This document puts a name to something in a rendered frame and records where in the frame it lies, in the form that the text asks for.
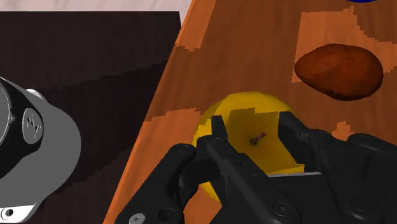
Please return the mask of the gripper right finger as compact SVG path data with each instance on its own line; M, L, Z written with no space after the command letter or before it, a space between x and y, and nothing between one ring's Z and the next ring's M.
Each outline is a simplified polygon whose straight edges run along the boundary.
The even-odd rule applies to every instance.
M343 141L279 113L278 137L296 162L325 178L343 224L397 224L397 145L365 133Z

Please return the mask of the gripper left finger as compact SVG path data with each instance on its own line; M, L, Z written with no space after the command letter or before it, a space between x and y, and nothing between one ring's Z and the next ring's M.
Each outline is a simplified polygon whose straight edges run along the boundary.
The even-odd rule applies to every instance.
M300 224L300 212L287 196L229 144L221 116L211 118L211 128L195 146L172 146L114 224L185 224L185 206L205 182L221 202L209 224Z

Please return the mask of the yellow apple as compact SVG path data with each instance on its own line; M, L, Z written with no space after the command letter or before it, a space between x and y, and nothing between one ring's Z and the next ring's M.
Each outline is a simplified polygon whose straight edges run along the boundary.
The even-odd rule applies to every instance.
M220 115L229 143L266 174L303 173L305 166L290 155L278 137L279 113L292 108L273 95L239 92L213 104L200 119L193 144L212 133L211 117Z

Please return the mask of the brown potato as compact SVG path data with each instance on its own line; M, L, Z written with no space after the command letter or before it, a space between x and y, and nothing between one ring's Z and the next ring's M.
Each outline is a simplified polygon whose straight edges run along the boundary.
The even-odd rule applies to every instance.
M336 43L306 53L297 60L294 70L305 84L339 101L371 96L384 77L382 64L371 51Z

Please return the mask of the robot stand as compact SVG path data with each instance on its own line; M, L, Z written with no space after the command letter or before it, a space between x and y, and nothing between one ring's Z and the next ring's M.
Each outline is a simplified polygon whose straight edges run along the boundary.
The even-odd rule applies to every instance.
M176 11L0 12L0 76L76 122L80 160L26 224L102 224L168 61Z

